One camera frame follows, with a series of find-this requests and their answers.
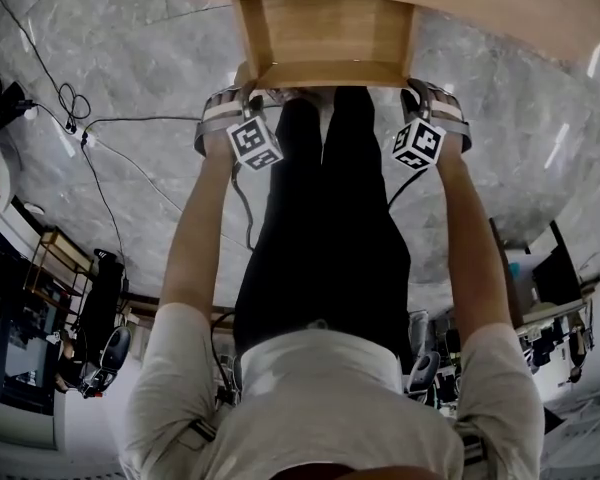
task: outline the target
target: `person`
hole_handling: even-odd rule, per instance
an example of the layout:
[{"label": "person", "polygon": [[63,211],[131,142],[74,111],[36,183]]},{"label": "person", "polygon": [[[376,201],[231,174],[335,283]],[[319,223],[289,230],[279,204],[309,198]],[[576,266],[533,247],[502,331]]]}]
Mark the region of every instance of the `person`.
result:
[{"label": "person", "polygon": [[111,252],[96,249],[95,255],[98,257],[98,275],[75,325],[75,339],[71,339],[65,329],[60,331],[62,353],[54,375],[54,387],[60,393],[80,386],[88,363],[97,367],[115,328],[124,267]]},{"label": "person", "polygon": [[568,382],[576,384],[582,378],[582,368],[584,361],[587,358],[587,347],[585,343],[584,333],[585,325],[579,313],[572,313],[568,316],[569,330],[569,355],[573,367],[569,372]]},{"label": "person", "polygon": [[[336,89],[324,148],[318,108],[297,96],[282,109],[284,159],[271,166],[264,224],[235,305],[242,401],[226,414],[213,399],[210,320],[234,165],[227,134],[216,131],[204,135],[206,159],[176,229],[128,404],[126,476],[459,479],[477,471],[465,467],[473,462],[465,448],[477,442],[492,477],[537,478],[542,405],[461,136],[447,133],[437,162],[462,342],[451,423],[402,388],[410,257],[389,215],[369,93]],[[217,95],[205,108],[236,108],[232,97]],[[457,106],[442,90],[432,97]]]}]

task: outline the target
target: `gray marble floor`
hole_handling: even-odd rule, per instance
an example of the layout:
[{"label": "gray marble floor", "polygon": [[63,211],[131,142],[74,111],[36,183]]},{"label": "gray marble floor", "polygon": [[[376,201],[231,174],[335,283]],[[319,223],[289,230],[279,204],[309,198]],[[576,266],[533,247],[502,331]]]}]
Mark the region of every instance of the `gray marble floor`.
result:
[{"label": "gray marble floor", "polygon": [[[88,96],[93,117],[199,115],[206,97],[229,83],[243,59],[224,1],[7,2],[53,76]],[[448,16],[423,16],[412,73],[459,97],[474,136],[466,160],[488,214],[507,240],[535,240],[565,207],[577,207],[574,197],[586,198],[600,183],[600,48],[592,58],[567,66]],[[49,80],[1,8],[0,73],[62,115]],[[396,91],[378,88],[372,95],[391,195],[410,174],[388,155],[401,112]],[[274,124],[277,113],[272,109]],[[201,165],[192,149],[194,126],[116,123],[96,126],[94,134],[133,158],[182,207]],[[41,114],[19,120],[7,133],[24,164],[19,196],[42,206],[45,222],[59,225],[86,249],[117,249],[84,158],[67,154],[51,119]],[[78,142],[69,140],[79,152]],[[120,226],[131,287],[157,295],[179,212],[133,165],[100,145],[89,151]],[[241,184],[255,214],[255,237],[268,175],[244,172]],[[412,254],[409,310],[436,313],[449,307],[444,198],[435,172],[410,187],[392,214]],[[235,302],[249,260],[245,225],[244,210],[230,190],[216,291],[221,305]]]}]

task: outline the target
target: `hand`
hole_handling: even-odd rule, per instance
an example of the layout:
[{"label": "hand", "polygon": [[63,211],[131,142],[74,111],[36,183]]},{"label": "hand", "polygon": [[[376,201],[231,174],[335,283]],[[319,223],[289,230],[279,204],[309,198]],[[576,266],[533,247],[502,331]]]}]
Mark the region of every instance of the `hand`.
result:
[{"label": "hand", "polygon": [[[215,100],[212,102],[213,106],[220,105],[222,103],[229,103],[233,100],[234,95],[230,92],[225,92],[216,95]],[[204,150],[208,159],[231,161],[233,164],[233,148],[229,142],[229,135],[226,130],[218,130],[211,132],[203,137]]]},{"label": "hand", "polygon": [[[443,92],[436,91],[434,94],[438,101],[454,106],[458,105],[458,102],[455,98],[449,97]],[[432,117],[440,117],[443,119],[449,119],[451,121],[460,121],[455,116],[438,110],[432,112],[431,115]],[[438,157],[438,163],[436,164],[436,167],[440,173],[463,162],[462,142],[462,135],[459,133],[447,132],[444,137],[444,142],[442,143],[442,150],[440,151],[440,156]]]},{"label": "hand", "polygon": [[226,130],[218,130],[204,136],[204,150],[209,160],[229,161],[233,164],[233,148],[229,142],[229,135]]}]

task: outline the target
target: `equipment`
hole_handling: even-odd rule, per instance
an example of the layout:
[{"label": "equipment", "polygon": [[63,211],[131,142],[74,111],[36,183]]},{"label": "equipment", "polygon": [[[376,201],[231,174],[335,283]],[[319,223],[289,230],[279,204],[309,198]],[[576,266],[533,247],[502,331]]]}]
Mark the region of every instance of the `equipment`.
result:
[{"label": "equipment", "polygon": [[206,156],[203,137],[226,130],[237,163],[259,171],[282,160],[278,141],[265,124],[262,96],[249,100],[253,83],[229,87],[207,99],[202,121],[196,128],[194,147]]},{"label": "equipment", "polygon": [[128,327],[117,327],[102,351],[98,365],[88,363],[87,371],[78,386],[84,398],[101,397],[122,368],[131,346],[131,331]]},{"label": "equipment", "polygon": [[463,153],[471,148],[469,124],[452,94],[410,78],[407,89],[400,93],[400,101],[406,126],[398,132],[393,147],[392,157],[398,162],[416,172],[435,165],[447,133],[462,135]]}]

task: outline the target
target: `black cable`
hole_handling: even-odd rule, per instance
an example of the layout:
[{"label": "black cable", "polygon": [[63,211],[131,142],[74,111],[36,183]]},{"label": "black cable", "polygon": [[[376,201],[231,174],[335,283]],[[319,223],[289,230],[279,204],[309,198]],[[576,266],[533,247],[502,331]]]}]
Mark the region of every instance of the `black cable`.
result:
[{"label": "black cable", "polygon": [[253,252],[253,246],[251,245],[251,229],[253,228],[253,214],[251,213],[251,208],[249,207],[249,201],[247,200],[247,196],[244,195],[244,192],[238,185],[238,173],[240,172],[240,164],[236,163],[231,169],[231,186],[233,190],[236,191],[238,197],[242,201],[244,206],[244,211],[247,213],[247,249]]},{"label": "black cable", "polygon": [[224,387],[227,390],[227,392],[231,391],[231,383],[229,382],[229,377],[227,377],[227,374],[224,371],[224,368],[222,368],[222,364],[220,363],[220,359],[218,358],[218,354],[216,353],[216,347],[213,344],[213,331],[216,329],[216,327],[218,326],[218,324],[222,321],[224,321],[228,316],[231,316],[235,313],[235,311],[229,311],[228,313],[225,313],[224,315],[220,315],[215,322],[213,322],[211,324],[211,352],[213,354],[213,358],[216,360],[216,364],[218,365],[218,369],[220,370],[220,375],[222,375],[222,382],[224,382]]},{"label": "black cable", "polygon": [[593,338],[593,295],[589,299],[589,338],[591,340],[591,349],[595,346]]},{"label": "black cable", "polygon": [[104,117],[102,119],[94,119],[87,126],[84,127],[84,133],[82,135],[83,139],[86,139],[85,134],[89,132],[91,127],[96,123],[115,123],[117,121],[194,121],[200,122],[202,119],[199,117],[189,117],[189,116],[147,116],[147,117]]},{"label": "black cable", "polygon": [[[40,63],[40,66],[42,67],[43,71],[45,72],[45,74],[47,75],[49,80],[51,81],[51,84],[53,85],[53,88],[56,91],[56,94],[58,95],[58,101],[60,103],[60,106],[67,113],[67,123],[63,125],[60,122],[60,120],[55,116],[55,114],[51,110],[49,110],[46,106],[44,106],[40,103],[35,103],[35,105],[40,107],[41,109],[43,109],[45,112],[47,112],[54,119],[54,121],[58,124],[58,126],[60,126],[60,128],[65,130],[65,132],[67,132],[70,135],[73,135],[77,131],[77,126],[78,126],[77,122],[87,119],[91,115],[91,103],[84,95],[78,93],[70,83],[64,82],[63,84],[58,85],[56,80],[53,78],[53,76],[49,72],[47,65],[42,60],[42,57],[40,56],[40,52],[38,51],[38,48],[36,47],[33,40],[31,39],[29,32],[27,32],[27,30],[22,26],[22,24],[20,23],[20,21],[18,20],[16,15],[13,13],[13,11],[10,9],[10,7],[7,5],[7,3],[4,0],[0,0],[0,5],[7,12],[7,14],[11,17],[11,19],[18,26],[18,28],[22,31],[22,33],[25,35],[27,41],[31,45],[31,48],[34,51],[36,58],[38,59],[38,62]],[[69,99],[68,99],[69,102],[67,101],[67,99],[65,99],[65,96],[63,94],[63,91],[66,92],[67,90],[69,91]],[[80,101],[82,101],[83,104],[86,106],[86,111],[83,113],[77,112],[78,102],[80,102]],[[143,121],[166,121],[166,120],[200,122],[202,119],[199,117],[162,116],[162,115],[147,116],[147,117],[107,117],[107,118],[94,119],[89,124],[87,124],[87,126],[85,126],[84,132],[82,133],[82,140],[84,142],[88,138],[89,130],[91,129],[91,127],[93,125],[95,125],[97,123],[143,122]],[[122,255],[122,262],[124,264],[125,278],[126,278],[127,268],[126,268],[126,262],[125,262],[125,258],[124,258],[124,252],[122,250],[122,239],[120,238],[120,232],[118,231],[118,226],[116,224],[115,218],[113,217],[113,213],[111,212],[111,209],[109,208],[109,205],[107,204],[106,199],[100,188],[100,182],[98,180],[98,175],[96,174],[96,171],[93,168],[93,166],[91,165],[91,161],[89,160],[89,158],[84,150],[84,145],[85,145],[84,143],[81,144],[82,153],[84,154],[87,162],[89,163],[89,167],[91,167],[91,171],[93,172],[93,175],[96,179],[96,184],[98,185],[98,190],[100,191],[100,195],[102,196],[102,201],[104,202],[105,206],[107,207],[107,210],[109,211],[109,214],[111,215],[111,219],[113,221],[114,227],[116,228],[116,234],[118,235],[118,241],[120,243],[120,254]],[[249,207],[249,202],[247,201],[246,196],[244,195],[244,193],[242,192],[242,190],[240,189],[240,187],[238,185],[237,173],[239,171],[239,165],[238,164],[236,164],[236,165],[237,165],[237,167],[235,167],[234,171],[232,172],[231,183],[232,183],[235,191],[238,193],[238,196],[242,200],[242,204],[244,205],[245,211],[247,213],[247,219],[248,219],[247,248],[250,251],[253,251],[253,247],[251,246],[251,229],[253,228],[253,215],[252,215],[251,209]]]},{"label": "black cable", "polygon": [[47,114],[49,114],[49,115],[50,115],[50,116],[53,118],[53,120],[54,120],[56,123],[58,123],[58,126],[60,126],[60,128],[62,128],[63,130],[65,129],[65,128],[64,128],[64,125],[63,125],[63,124],[62,124],[62,123],[61,123],[61,122],[58,120],[58,118],[56,117],[56,115],[55,115],[53,112],[51,112],[51,110],[49,110],[47,107],[45,107],[45,106],[44,106],[44,105],[42,105],[41,103],[36,103],[35,105],[36,105],[36,107],[40,107],[40,108],[41,108],[42,110],[44,110],[44,111],[45,111]]},{"label": "black cable", "polygon": [[[38,51],[37,46],[34,44],[33,39],[31,39],[29,32],[27,32],[27,29],[25,29],[22,26],[22,23],[20,23],[20,20],[18,20],[18,18],[14,14],[14,12],[11,10],[11,8],[7,5],[7,3],[4,0],[0,0],[0,5],[6,11],[6,13],[9,15],[9,17],[13,20],[13,22],[17,25],[17,27],[21,30],[21,32],[24,34],[24,36],[27,39],[27,42],[31,45],[31,48],[33,49],[33,53],[35,54],[36,58],[38,59],[38,62],[40,63],[42,70],[44,71],[45,75],[47,75],[47,78],[49,78],[49,80],[51,81],[51,85],[53,85],[53,88],[56,91],[56,94],[58,96],[58,102],[60,103],[60,106],[67,113],[67,124],[65,124],[65,125],[60,124],[60,126],[62,126],[63,128],[66,128],[67,130],[72,130],[72,133],[74,133],[77,129],[77,121],[79,121],[81,119],[86,119],[91,115],[91,104],[89,103],[89,100],[87,100],[87,98],[85,96],[83,96],[82,94],[77,93],[76,90],[73,88],[73,86],[68,82],[63,83],[62,85],[58,85],[55,78],[53,78],[53,76],[49,72],[47,65],[42,60],[42,56],[40,55],[40,52]],[[69,90],[69,94],[70,94],[69,98],[65,98],[65,95],[63,94],[63,91],[65,89]],[[86,105],[86,111],[82,114],[79,114],[77,112],[78,102],[80,102],[80,101],[84,102],[84,105]]]},{"label": "black cable", "polygon": [[388,204],[388,209],[389,210],[391,210],[391,207],[393,206],[393,203],[398,198],[398,196],[404,192],[404,189],[407,188],[409,185],[411,185],[414,181],[416,181],[424,173],[425,173],[424,170],[423,171],[418,171],[413,176],[411,176],[411,178],[409,178],[407,181],[404,182],[404,184],[398,189],[398,191],[393,195],[393,197],[389,201],[389,204]]},{"label": "black cable", "polygon": [[40,62],[42,69],[44,70],[44,72],[47,75],[47,77],[49,78],[49,80],[51,80],[51,84],[53,85],[53,88],[56,90],[56,92],[60,92],[60,88],[58,87],[58,84],[56,83],[54,78],[51,76],[51,73],[49,73],[49,70],[47,69],[46,64],[42,61],[42,57],[40,57],[40,53],[38,52],[36,45],[33,44],[33,41],[31,40],[31,36],[29,36],[29,32],[27,32],[27,30],[22,26],[22,24],[20,23],[18,18],[16,18],[16,15],[13,13],[13,11],[9,8],[9,6],[6,4],[6,2],[4,0],[0,0],[0,5],[2,5],[2,8],[7,12],[7,14],[14,21],[14,23],[18,26],[18,28],[25,35],[25,37],[27,38],[27,41],[29,41],[29,44],[33,48],[33,52],[36,54],[36,57],[38,58],[38,62]]},{"label": "black cable", "polygon": [[93,173],[93,177],[96,180],[96,186],[98,187],[98,192],[100,192],[100,197],[102,197],[102,202],[106,206],[107,211],[109,212],[109,215],[111,215],[111,222],[113,222],[113,227],[116,230],[116,235],[118,235],[118,243],[120,244],[120,256],[122,257],[122,265],[124,267],[124,276],[126,278],[127,277],[127,262],[124,257],[124,248],[122,246],[122,237],[120,236],[120,230],[118,229],[118,224],[116,222],[116,218],[113,216],[113,212],[111,211],[111,208],[109,208],[109,205],[107,204],[107,200],[105,199],[104,194],[102,193],[102,188],[100,187],[100,180],[98,179],[98,173],[94,169],[93,164],[91,163],[91,160],[89,160],[89,156],[87,155],[87,152],[84,150],[85,145],[86,144],[83,141],[80,144],[80,149],[82,150],[82,154],[84,155],[85,159],[87,160],[87,163],[89,164],[89,167],[91,168],[91,172]]},{"label": "black cable", "polygon": [[80,380],[84,379],[84,373],[87,368],[87,363],[89,362],[89,347],[87,345],[87,333],[84,332],[82,327],[78,329],[79,333],[82,333],[82,337],[84,338],[84,363],[82,365],[82,369],[80,370]]}]

